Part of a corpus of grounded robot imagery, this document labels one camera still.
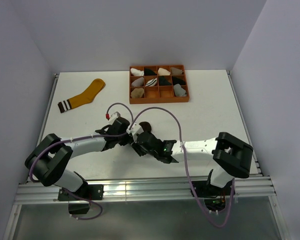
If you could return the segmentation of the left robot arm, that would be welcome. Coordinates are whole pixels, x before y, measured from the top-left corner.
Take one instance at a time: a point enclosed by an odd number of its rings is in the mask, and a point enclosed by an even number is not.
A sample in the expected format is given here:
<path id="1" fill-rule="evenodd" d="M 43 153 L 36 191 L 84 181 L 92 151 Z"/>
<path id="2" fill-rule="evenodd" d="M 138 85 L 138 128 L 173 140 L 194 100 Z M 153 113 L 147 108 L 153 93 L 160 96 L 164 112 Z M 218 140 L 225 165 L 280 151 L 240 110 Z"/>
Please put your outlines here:
<path id="1" fill-rule="evenodd" d="M 88 193 L 87 182 L 78 173 L 66 169 L 70 159 L 93 152 L 104 152 L 128 143 L 130 122 L 118 117 L 90 136 L 74 140 L 48 134 L 25 160 L 25 167 L 45 187 L 55 185 L 69 191 L 76 200 Z"/>

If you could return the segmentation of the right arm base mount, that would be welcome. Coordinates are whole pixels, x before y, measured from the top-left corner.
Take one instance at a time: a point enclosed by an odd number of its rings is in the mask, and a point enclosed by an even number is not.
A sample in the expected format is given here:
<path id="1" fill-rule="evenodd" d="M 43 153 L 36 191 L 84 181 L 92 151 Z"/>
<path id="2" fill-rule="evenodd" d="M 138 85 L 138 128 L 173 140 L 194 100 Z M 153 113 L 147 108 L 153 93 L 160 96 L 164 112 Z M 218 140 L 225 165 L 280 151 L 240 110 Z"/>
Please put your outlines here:
<path id="1" fill-rule="evenodd" d="M 206 208 L 213 213 L 220 213 L 227 207 L 226 197 L 234 190 L 232 181 L 223 188 L 211 184 L 213 170 L 208 174 L 207 180 L 192 181 L 192 186 L 199 199 L 204 199 Z"/>

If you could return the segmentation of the grey sock black stripes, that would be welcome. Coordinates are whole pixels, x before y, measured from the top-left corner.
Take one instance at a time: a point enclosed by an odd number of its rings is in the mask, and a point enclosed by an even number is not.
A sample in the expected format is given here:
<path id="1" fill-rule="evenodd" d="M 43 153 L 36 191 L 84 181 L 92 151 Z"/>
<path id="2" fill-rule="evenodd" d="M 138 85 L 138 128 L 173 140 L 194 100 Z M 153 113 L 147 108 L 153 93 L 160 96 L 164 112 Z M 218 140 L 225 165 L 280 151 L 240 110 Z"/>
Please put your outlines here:
<path id="1" fill-rule="evenodd" d="M 174 95 L 176 97 L 187 97 L 187 91 L 185 89 L 182 88 L 182 86 L 180 84 L 175 84 L 173 86 L 173 91 L 174 91 Z"/>

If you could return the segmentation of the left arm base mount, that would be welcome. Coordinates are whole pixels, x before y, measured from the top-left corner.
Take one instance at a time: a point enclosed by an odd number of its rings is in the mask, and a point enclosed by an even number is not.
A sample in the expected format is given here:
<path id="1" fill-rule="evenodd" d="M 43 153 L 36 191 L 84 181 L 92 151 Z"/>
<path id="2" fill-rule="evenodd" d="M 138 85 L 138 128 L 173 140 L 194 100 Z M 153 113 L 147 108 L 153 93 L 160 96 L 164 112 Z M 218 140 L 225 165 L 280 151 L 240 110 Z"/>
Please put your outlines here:
<path id="1" fill-rule="evenodd" d="M 78 220 L 92 220 L 103 213 L 103 207 L 96 202 L 103 199 L 103 194 L 103 184 L 86 184 L 76 192 L 61 188 L 57 200 L 59 202 L 68 202 L 68 212 L 71 217 Z M 95 216 L 86 216 L 93 207 L 99 209 L 99 213 Z"/>

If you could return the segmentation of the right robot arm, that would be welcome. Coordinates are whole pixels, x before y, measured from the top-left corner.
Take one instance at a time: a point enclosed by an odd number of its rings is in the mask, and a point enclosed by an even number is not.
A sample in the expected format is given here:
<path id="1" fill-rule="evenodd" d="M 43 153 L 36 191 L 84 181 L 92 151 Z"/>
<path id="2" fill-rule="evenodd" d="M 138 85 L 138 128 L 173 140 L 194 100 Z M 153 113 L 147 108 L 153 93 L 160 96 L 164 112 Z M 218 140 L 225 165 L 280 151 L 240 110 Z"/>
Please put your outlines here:
<path id="1" fill-rule="evenodd" d="M 250 176 L 253 147 L 228 132 L 220 132 L 215 138 L 186 141 L 160 140 L 151 132 L 135 133 L 131 146 L 140 155 L 150 155 L 164 164 L 213 160 L 216 168 L 209 173 L 207 191 L 219 194 L 234 178 Z"/>

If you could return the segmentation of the dark brown sock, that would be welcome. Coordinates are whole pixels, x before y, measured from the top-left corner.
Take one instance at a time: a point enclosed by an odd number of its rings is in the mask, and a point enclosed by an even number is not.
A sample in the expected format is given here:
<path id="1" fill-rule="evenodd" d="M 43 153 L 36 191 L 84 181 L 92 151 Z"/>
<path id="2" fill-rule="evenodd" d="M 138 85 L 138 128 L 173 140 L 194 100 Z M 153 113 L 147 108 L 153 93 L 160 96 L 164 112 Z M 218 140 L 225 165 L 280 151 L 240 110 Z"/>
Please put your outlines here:
<path id="1" fill-rule="evenodd" d="M 142 127 L 144 132 L 149 132 L 149 133 L 152 132 L 152 126 L 149 122 L 142 121 L 142 122 L 139 123 L 139 125 Z"/>

